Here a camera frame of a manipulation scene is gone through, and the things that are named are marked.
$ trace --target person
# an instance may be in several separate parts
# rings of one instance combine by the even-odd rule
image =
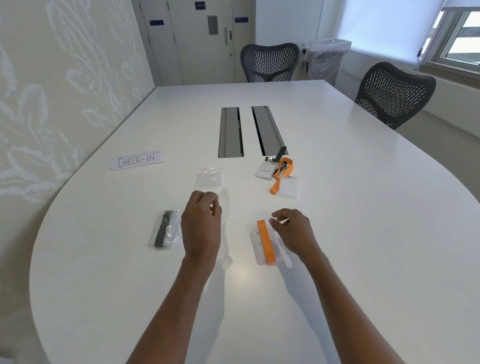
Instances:
[[[185,362],[200,296],[220,247],[221,215],[215,193],[192,193],[181,219],[185,257],[177,279],[127,364]],[[308,217],[284,208],[275,211],[269,222],[310,273],[341,363],[403,363],[335,274]]]

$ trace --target finger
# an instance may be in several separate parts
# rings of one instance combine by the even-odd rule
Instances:
[[[270,225],[272,225],[273,230],[275,230],[275,231],[278,232],[279,234],[280,234],[280,233],[283,231],[283,229],[285,228],[285,226],[283,226],[280,222],[278,222],[278,221],[275,220],[274,218],[269,219],[268,222],[270,223]]]
[[[210,207],[210,205],[215,201],[218,200],[218,195],[214,192],[206,192],[201,200],[198,202],[205,208]]]
[[[283,208],[281,210],[278,210],[272,213],[272,217],[274,218],[284,217],[283,220],[285,220],[286,218],[292,217],[292,215],[293,215],[293,210],[290,210],[289,208]]]
[[[187,202],[187,206],[191,204],[197,204],[203,197],[205,193],[202,191],[193,191],[190,195],[190,199]]]
[[[215,217],[217,220],[222,219],[222,206],[220,206],[218,200],[213,201],[212,216]]]

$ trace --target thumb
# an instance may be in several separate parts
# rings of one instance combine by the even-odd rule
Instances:
[[[270,225],[272,225],[273,230],[278,232],[281,236],[281,233],[283,232],[285,226],[283,226],[279,221],[275,220],[274,218],[269,219],[268,222],[270,223]]]

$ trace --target person's left hand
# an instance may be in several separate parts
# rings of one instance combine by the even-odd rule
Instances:
[[[194,191],[181,216],[185,258],[200,264],[215,265],[220,248],[222,208],[218,195]]]

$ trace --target forearm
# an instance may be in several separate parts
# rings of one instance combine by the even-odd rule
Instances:
[[[184,363],[200,296],[214,264],[183,259],[177,279],[127,364]]]
[[[326,256],[305,258],[342,364],[403,363],[349,294]]]

